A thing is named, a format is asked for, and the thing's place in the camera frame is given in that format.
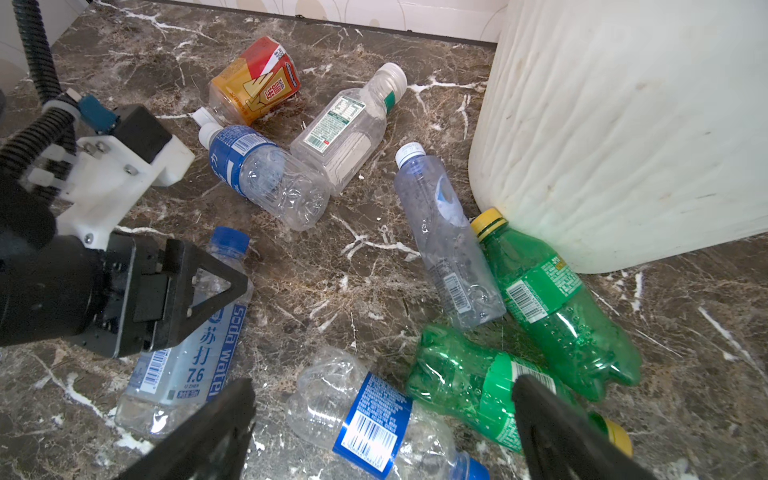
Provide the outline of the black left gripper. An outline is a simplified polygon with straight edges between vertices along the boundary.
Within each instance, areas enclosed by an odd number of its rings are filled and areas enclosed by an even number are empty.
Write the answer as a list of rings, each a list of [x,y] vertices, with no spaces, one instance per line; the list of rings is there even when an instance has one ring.
[[[248,288],[248,278],[186,240],[163,251],[112,233],[104,250],[57,236],[1,263],[1,344],[65,339],[107,358],[171,348]],[[194,301],[199,271],[228,288]]]

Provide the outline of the clear bottle blue label white cap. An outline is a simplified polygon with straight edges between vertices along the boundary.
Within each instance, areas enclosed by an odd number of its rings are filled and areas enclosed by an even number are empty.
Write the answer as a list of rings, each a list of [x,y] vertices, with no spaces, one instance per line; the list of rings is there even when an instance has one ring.
[[[331,195],[326,175],[253,128],[222,126],[204,107],[192,118],[214,174],[235,192],[295,231],[313,227]]]

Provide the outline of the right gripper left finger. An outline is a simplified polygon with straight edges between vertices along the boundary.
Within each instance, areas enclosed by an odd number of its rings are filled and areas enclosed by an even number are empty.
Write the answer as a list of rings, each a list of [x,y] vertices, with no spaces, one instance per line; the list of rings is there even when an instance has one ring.
[[[256,417],[252,381],[231,382],[120,479],[239,479]]]

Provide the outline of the orange red label bottle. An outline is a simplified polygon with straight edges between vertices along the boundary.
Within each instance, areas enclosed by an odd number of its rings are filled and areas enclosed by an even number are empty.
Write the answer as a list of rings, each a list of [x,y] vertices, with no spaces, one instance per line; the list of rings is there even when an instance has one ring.
[[[280,43],[265,36],[209,82],[208,110],[225,124],[251,126],[300,88],[290,55]]]

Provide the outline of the clear bottle pale blue label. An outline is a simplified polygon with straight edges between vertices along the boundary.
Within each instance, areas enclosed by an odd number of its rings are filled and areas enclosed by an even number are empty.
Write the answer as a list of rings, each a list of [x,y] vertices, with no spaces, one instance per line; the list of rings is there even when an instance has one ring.
[[[143,353],[117,404],[115,423],[145,438],[162,438],[225,387],[253,285],[214,313],[179,345]]]

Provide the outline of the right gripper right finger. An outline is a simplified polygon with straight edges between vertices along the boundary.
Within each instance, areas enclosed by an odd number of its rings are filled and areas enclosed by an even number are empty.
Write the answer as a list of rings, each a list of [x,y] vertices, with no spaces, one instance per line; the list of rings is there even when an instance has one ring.
[[[654,478],[533,376],[516,380],[511,398],[531,478]]]

